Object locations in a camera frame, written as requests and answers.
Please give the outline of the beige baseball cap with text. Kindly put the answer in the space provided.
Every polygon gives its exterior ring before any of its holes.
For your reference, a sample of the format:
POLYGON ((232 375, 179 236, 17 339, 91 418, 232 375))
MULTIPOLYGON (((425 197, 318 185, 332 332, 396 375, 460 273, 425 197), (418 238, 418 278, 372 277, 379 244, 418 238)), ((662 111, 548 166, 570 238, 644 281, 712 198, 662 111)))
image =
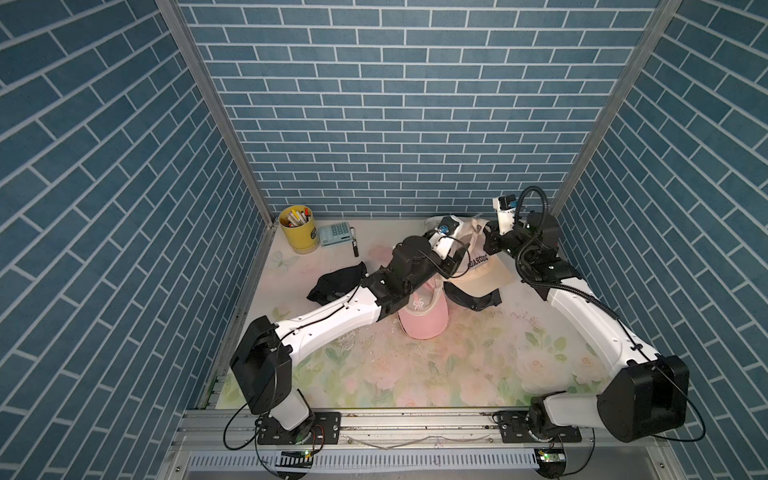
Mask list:
POLYGON ((468 246, 466 259, 450 282, 472 297, 483 297, 513 282, 515 277, 497 255, 484 250, 487 220, 469 219, 460 230, 459 239, 468 246))

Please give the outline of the pink baseball cap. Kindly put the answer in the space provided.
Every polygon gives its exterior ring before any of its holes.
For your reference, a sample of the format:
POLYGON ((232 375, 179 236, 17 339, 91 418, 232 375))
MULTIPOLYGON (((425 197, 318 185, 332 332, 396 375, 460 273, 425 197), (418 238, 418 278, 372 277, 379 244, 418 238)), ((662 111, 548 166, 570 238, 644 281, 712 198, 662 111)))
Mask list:
POLYGON ((397 316, 404 332, 412 339, 429 340, 442 334, 449 324, 442 278, 435 276, 418 287, 397 316))

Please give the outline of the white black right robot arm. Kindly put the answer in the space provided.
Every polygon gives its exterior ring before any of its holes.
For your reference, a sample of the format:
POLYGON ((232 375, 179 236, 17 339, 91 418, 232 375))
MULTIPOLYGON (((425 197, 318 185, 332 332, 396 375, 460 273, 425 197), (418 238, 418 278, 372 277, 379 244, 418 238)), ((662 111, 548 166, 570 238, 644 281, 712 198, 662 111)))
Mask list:
POLYGON ((533 399, 528 424, 543 439, 559 428, 607 430, 629 443, 682 426, 690 410, 689 369, 663 356, 600 302, 582 274, 558 252, 559 225, 550 214, 520 218, 501 210, 484 228, 486 253, 505 253, 520 280, 558 310, 588 343, 609 380, 599 393, 545 394, 533 399))

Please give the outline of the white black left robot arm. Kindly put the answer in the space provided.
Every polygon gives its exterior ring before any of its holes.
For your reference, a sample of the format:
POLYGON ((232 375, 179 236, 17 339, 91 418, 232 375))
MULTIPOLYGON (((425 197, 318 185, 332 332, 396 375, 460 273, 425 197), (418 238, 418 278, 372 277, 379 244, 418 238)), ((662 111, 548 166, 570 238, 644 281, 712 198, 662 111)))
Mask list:
POLYGON ((468 251, 466 243, 439 232, 409 236, 394 247, 388 265, 341 298, 293 319, 251 321, 229 360, 244 407, 271 416, 287 431, 301 429, 313 411, 292 385, 293 367, 337 338, 398 312, 434 276, 452 278, 468 251))

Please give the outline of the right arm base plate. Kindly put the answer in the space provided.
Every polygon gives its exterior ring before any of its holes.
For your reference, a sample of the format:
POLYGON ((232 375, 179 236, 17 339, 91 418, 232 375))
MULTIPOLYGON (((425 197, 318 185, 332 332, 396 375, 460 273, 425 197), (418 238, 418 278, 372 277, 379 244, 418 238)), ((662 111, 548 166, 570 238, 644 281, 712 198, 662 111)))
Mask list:
POLYGON ((579 443, 582 435, 577 427, 555 426, 538 413, 523 410, 501 410, 491 415, 502 442, 522 443, 579 443))

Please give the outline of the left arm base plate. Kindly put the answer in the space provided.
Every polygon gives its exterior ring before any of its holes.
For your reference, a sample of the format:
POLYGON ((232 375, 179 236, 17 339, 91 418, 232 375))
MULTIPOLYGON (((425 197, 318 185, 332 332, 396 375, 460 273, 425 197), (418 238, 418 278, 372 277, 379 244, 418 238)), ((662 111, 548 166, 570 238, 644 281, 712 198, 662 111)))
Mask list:
POLYGON ((296 428, 286 430, 272 417, 256 421, 260 445, 336 445, 341 429, 341 413, 338 411, 312 412, 296 428))

